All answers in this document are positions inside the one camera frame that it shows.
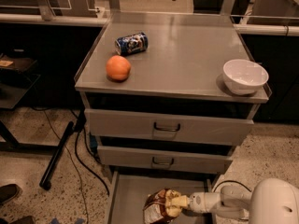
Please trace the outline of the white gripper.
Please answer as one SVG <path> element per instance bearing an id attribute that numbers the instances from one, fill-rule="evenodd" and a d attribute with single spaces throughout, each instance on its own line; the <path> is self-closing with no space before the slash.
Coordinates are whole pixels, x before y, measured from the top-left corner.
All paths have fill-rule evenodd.
<path id="1" fill-rule="evenodd" d="M 169 206 L 189 206 L 194 213 L 216 213 L 221 208 L 221 195 L 217 192 L 195 192 L 189 198 L 186 195 L 172 198 Z"/>

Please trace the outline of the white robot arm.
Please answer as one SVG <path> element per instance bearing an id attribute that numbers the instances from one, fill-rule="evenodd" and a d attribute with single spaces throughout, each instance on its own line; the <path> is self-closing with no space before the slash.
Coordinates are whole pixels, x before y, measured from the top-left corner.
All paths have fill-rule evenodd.
<path id="1" fill-rule="evenodd" d="M 176 216 L 184 208 L 238 219 L 248 210 L 249 224 L 299 224 L 299 189 L 286 181 L 268 178 L 259 182 L 252 193 L 225 186 L 220 192 L 195 192 L 171 198 L 165 207 Z"/>

